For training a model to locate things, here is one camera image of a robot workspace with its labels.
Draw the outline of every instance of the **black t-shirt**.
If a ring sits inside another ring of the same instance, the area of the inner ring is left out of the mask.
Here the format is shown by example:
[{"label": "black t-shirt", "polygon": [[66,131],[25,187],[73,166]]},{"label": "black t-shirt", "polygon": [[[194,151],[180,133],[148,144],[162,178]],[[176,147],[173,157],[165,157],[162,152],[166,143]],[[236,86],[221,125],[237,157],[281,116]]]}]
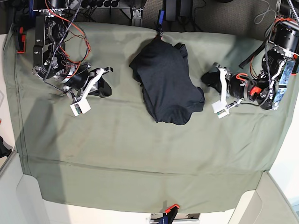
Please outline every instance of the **black t-shirt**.
[{"label": "black t-shirt", "polygon": [[204,93],[189,77],[188,52],[184,44],[154,39],[130,64],[141,83],[146,108],[158,122],[186,124],[193,112],[201,112]]}]

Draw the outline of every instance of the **white wall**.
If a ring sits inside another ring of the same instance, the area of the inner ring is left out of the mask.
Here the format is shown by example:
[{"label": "white wall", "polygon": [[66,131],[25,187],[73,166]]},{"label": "white wall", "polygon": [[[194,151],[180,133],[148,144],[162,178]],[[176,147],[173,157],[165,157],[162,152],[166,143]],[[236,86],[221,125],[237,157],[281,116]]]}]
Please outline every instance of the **white wall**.
[{"label": "white wall", "polygon": [[51,224],[148,224],[148,213],[119,212],[45,201]]},{"label": "white wall", "polygon": [[299,98],[293,121],[270,170],[291,205],[299,204]]},{"label": "white wall", "polygon": [[[0,124],[0,136],[4,139],[5,141],[5,146],[9,149],[14,146],[14,133],[13,133],[13,126],[11,124],[10,120],[10,113],[9,113],[9,108],[8,108],[8,101],[7,101],[7,96],[6,96],[6,86],[4,82],[4,77],[3,77],[3,67],[2,67],[2,50],[3,50],[3,42],[5,40],[6,35],[0,35],[0,91],[4,95],[4,99],[1,104],[0,100],[0,119],[1,119],[1,124]],[[6,160],[6,157],[3,157],[0,159],[0,167]]]},{"label": "white wall", "polygon": [[37,181],[29,182],[27,187],[19,155],[12,153],[0,169],[0,223],[49,224]]}]

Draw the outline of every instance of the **red wire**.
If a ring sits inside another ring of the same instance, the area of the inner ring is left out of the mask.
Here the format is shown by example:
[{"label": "red wire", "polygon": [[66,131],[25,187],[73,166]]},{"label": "red wire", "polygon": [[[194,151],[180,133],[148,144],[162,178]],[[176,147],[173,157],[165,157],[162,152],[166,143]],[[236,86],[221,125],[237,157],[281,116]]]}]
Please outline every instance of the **red wire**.
[{"label": "red wire", "polygon": [[[62,20],[65,20],[65,21],[67,21],[67,22],[71,22],[71,21],[69,21],[68,19],[66,19],[66,18],[64,18],[64,17],[62,17],[62,16],[60,16],[60,15],[54,13],[54,12],[49,8],[48,3],[47,3],[47,0],[45,0],[45,5],[46,5],[48,11],[50,12],[50,14],[53,14],[54,16],[56,16],[56,17],[58,17],[58,18],[60,18],[60,19],[62,19]],[[84,60],[85,58],[87,58],[87,56],[88,56],[89,53],[91,52],[90,44],[89,44],[88,40],[85,38],[85,34],[84,34],[84,32],[83,32],[79,27],[77,27],[75,24],[72,23],[71,25],[72,25],[73,27],[75,27],[78,31],[80,31],[80,32],[83,34],[83,37],[84,37],[86,46],[87,46],[87,48],[88,48],[88,50],[87,50],[87,54],[86,54],[86,56],[83,58],[83,60]]]},{"label": "red wire", "polygon": [[76,70],[74,71],[74,73],[71,76],[67,76],[66,78],[72,78],[77,73],[80,65],[81,65],[81,62],[78,64],[78,66],[77,66]]},{"label": "red wire", "polygon": [[240,75],[242,75],[242,76],[248,76],[248,75],[246,73],[239,73],[239,74],[236,75],[236,79],[239,79],[239,80],[242,80],[242,81],[245,82],[246,80],[241,78]]}]

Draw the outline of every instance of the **green cloth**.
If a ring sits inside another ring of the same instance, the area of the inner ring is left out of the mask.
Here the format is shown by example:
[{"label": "green cloth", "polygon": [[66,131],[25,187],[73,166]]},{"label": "green cloth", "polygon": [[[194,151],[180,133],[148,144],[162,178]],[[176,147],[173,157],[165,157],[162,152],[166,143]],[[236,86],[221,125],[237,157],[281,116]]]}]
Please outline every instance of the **green cloth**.
[{"label": "green cloth", "polygon": [[[24,173],[38,180],[45,200],[149,213],[177,203],[180,212],[207,213],[235,208],[244,192],[256,189],[292,121],[299,79],[291,77],[277,111],[243,105],[218,119],[211,104],[220,96],[200,78],[214,62],[242,71],[238,64],[260,41],[224,34],[164,33],[164,41],[186,45],[190,78],[206,98],[203,112],[176,126],[154,122],[128,66],[156,32],[111,24],[80,25],[92,47],[87,60],[93,68],[111,66],[114,73],[104,76],[112,96],[89,96],[92,109],[78,117],[73,116],[66,96],[59,96],[32,74],[34,31],[27,32],[26,54],[15,53],[13,38],[4,50],[17,150]],[[79,60],[85,43],[73,38],[66,51]],[[256,71],[261,69],[262,56],[255,59]]]}]

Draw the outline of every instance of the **black cable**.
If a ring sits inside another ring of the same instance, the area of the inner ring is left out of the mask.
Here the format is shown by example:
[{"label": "black cable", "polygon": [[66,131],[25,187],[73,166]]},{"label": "black cable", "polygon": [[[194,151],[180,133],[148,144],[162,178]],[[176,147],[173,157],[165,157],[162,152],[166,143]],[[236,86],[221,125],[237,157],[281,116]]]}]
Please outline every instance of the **black cable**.
[{"label": "black cable", "polygon": [[45,82],[47,85],[52,86],[54,89],[58,90],[59,92],[65,93],[63,90],[57,88],[55,85],[52,85],[51,83]]},{"label": "black cable", "polygon": [[50,73],[50,71],[51,71],[52,63],[53,63],[55,54],[56,54],[56,52],[58,51],[60,45],[62,44],[62,42],[63,42],[63,40],[64,40],[66,34],[68,33],[68,31],[69,31],[69,29],[70,29],[70,27],[71,27],[71,25],[72,25],[72,23],[74,22],[75,18],[76,18],[77,15],[78,15],[78,12],[79,12],[81,3],[82,3],[82,0],[79,0],[78,8],[77,8],[77,10],[76,10],[76,12],[75,12],[75,14],[74,14],[72,20],[70,21],[70,23],[69,23],[67,29],[65,30],[64,34],[62,35],[62,37],[61,37],[61,39],[60,39],[58,45],[57,45],[57,46],[55,47],[55,49],[54,49],[53,56],[52,56],[52,58],[51,58],[51,61],[50,61],[50,64],[49,64],[47,73],[46,73],[45,77],[43,78],[43,82],[44,82],[44,83],[46,83],[47,77],[48,77],[48,75],[49,75],[49,73]]},{"label": "black cable", "polygon": [[257,56],[259,53],[262,52],[262,50],[265,48],[265,45],[266,45],[266,41],[267,40],[264,40],[264,42],[261,44],[261,46],[258,47],[258,49],[256,49],[248,58],[246,58],[241,64],[239,64],[239,67],[241,69],[244,69],[244,67],[250,63],[252,57],[254,56]]},{"label": "black cable", "polygon": [[260,104],[260,106],[262,106],[266,103],[266,101],[268,100],[268,98],[272,92],[271,74],[270,74],[270,66],[269,66],[269,60],[268,60],[268,39],[266,40],[266,44],[265,44],[265,60],[266,60],[267,75],[268,75],[268,82],[269,82],[269,91],[268,91],[266,99]]},{"label": "black cable", "polygon": [[[77,23],[74,23],[74,24],[75,24],[79,29],[82,30],[82,32],[84,33],[85,39],[87,40],[87,36],[86,36],[85,31],[84,31],[84,30],[83,30]],[[84,59],[86,58],[87,54],[88,54],[88,47],[86,47],[86,53],[85,53],[85,56],[83,57],[83,59],[81,60],[81,62],[84,61]]]},{"label": "black cable", "polygon": [[169,30],[171,31],[171,26],[172,26],[172,22],[171,21],[167,21],[168,26],[169,26]]},{"label": "black cable", "polygon": [[186,25],[190,22],[190,20],[188,22],[186,22],[186,17],[178,17],[178,23],[183,27],[184,31],[187,32],[186,30]]},{"label": "black cable", "polygon": [[89,16],[91,17],[92,16],[92,14],[94,13],[94,11],[97,9],[97,6],[93,9],[93,11],[90,11],[90,14],[89,14]]},{"label": "black cable", "polygon": [[85,21],[87,21],[86,19],[89,19],[88,18],[88,15],[89,15],[89,11],[91,10],[91,8],[88,8],[88,9],[83,9],[82,12],[79,12],[79,14],[82,13],[82,15],[84,16],[85,18]]},{"label": "black cable", "polygon": [[112,14],[112,10],[111,10],[111,6],[110,6],[110,9],[109,9],[109,18],[111,19],[111,14]]},{"label": "black cable", "polygon": [[[69,10],[69,12],[67,12],[67,14],[68,14],[68,18],[70,17],[69,15],[73,16],[73,14],[70,13],[70,11],[71,11],[71,9]],[[81,16],[85,17],[86,19],[88,19],[89,21],[96,22],[96,20],[93,19],[93,18],[91,17],[91,15],[93,14],[93,12],[94,12],[94,11],[92,11],[92,8],[89,8],[89,9],[87,9],[85,12],[83,12],[83,11],[79,12],[79,14],[80,14]]]},{"label": "black cable", "polygon": [[203,30],[197,25],[197,23],[191,19],[191,24],[193,25],[193,29],[194,31],[196,32],[196,28],[200,31],[200,32],[203,32]]},{"label": "black cable", "polygon": [[82,72],[84,72],[84,71],[86,71],[87,69],[88,69],[88,64],[84,64],[84,65],[86,65],[86,68],[84,68],[82,71],[80,71],[79,73],[76,73],[76,76],[77,75],[80,75]]},{"label": "black cable", "polygon": [[200,6],[200,7],[196,7],[195,9],[194,9],[194,22],[196,21],[196,10],[198,10],[198,9],[200,9],[200,8],[204,8],[204,7],[206,7],[206,0],[202,0],[203,2],[204,2],[204,5],[203,6]]},{"label": "black cable", "polygon": [[239,105],[252,105],[252,106],[256,106],[256,107],[259,107],[260,105],[256,105],[256,104],[251,104],[251,103],[241,103]]},{"label": "black cable", "polygon": [[23,8],[22,13],[23,13],[23,15],[28,14],[29,13],[29,8]]}]

